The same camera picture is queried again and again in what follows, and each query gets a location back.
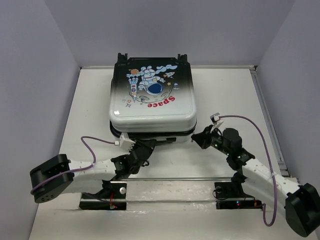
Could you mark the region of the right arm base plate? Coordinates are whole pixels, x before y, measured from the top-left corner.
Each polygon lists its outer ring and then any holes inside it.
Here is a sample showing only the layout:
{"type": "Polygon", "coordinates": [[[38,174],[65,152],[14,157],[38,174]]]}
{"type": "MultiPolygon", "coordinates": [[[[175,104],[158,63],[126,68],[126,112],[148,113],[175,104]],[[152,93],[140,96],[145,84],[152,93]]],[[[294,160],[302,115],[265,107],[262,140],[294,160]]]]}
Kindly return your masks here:
{"type": "Polygon", "coordinates": [[[246,210],[262,209],[263,204],[255,197],[246,194],[242,184],[245,177],[235,173],[229,181],[218,181],[214,183],[212,196],[216,200],[217,210],[246,210]]]}

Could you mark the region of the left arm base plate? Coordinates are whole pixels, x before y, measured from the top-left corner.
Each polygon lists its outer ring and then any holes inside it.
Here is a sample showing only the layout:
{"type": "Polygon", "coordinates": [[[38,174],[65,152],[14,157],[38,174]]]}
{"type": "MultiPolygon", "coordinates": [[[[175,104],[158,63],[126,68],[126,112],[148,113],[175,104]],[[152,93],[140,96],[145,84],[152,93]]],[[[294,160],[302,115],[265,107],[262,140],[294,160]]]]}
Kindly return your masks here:
{"type": "Polygon", "coordinates": [[[127,209],[127,182],[102,181],[102,189],[96,193],[81,194],[79,208],[91,211],[125,211],[127,209]]]}

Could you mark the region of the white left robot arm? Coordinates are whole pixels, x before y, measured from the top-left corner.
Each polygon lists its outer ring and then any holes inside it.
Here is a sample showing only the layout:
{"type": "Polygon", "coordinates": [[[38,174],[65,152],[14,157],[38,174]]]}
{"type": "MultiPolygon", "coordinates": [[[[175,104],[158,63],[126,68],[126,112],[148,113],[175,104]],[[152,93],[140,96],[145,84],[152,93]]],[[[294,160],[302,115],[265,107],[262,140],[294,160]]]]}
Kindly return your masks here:
{"type": "Polygon", "coordinates": [[[68,159],[58,154],[30,171],[31,195],[38,204],[61,194],[90,193],[99,198],[110,196],[112,181],[125,180],[148,166],[157,141],[136,140],[128,154],[91,163],[68,159]]]}

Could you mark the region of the black kids suitcase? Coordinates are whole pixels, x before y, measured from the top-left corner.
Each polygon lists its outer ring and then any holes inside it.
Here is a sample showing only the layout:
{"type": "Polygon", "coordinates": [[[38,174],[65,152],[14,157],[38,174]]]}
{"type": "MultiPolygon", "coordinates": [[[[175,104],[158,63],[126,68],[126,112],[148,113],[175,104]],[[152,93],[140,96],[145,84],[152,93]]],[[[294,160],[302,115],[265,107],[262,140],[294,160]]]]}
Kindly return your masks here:
{"type": "Polygon", "coordinates": [[[110,84],[109,128],[119,138],[183,143],[197,125],[191,65],[177,57],[119,53],[110,84]]]}

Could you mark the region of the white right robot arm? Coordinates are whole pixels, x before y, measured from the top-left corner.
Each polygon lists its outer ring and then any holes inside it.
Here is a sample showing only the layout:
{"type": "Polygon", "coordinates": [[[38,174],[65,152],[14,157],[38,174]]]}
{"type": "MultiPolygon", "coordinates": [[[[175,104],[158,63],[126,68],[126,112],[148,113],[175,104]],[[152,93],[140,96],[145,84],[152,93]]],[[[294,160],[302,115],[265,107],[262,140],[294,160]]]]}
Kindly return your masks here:
{"type": "Polygon", "coordinates": [[[227,156],[226,161],[238,177],[230,183],[235,196],[244,193],[281,214],[299,236],[308,237],[320,226],[320,195],[306,183],[301,185],[283,177],[262,164],[242,146],[242,138],[234,128],[220,131],[213,125],[193,134],[191,139],[202,149],[213,147],[227,156]]]}

